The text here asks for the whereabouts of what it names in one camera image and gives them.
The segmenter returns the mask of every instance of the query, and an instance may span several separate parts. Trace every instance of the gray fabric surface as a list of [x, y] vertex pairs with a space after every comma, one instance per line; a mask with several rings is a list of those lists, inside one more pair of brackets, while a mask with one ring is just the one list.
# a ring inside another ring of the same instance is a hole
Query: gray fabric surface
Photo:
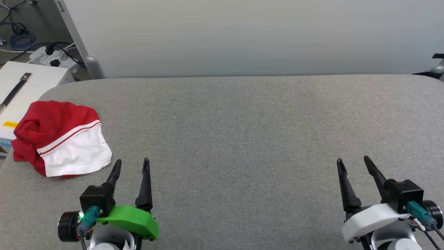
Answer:
[[[42, 99], [97, 111], [112, 164], [123, 161], [117, 204], [134, 204], [150, 159], [160, 239], [143, 249], [361, 249], [341, 233], [339, 157], [364, 205], [380, 201], [364, 155], [387, 178], [409, 178], [444, 205], [444, 85], [432, 78], [108, 79]], [[78, 210], [80, 194], [110, 170], [46, 178], [8, 157], [0, 249], [81, 249], [58, 240], [58, 219]]]

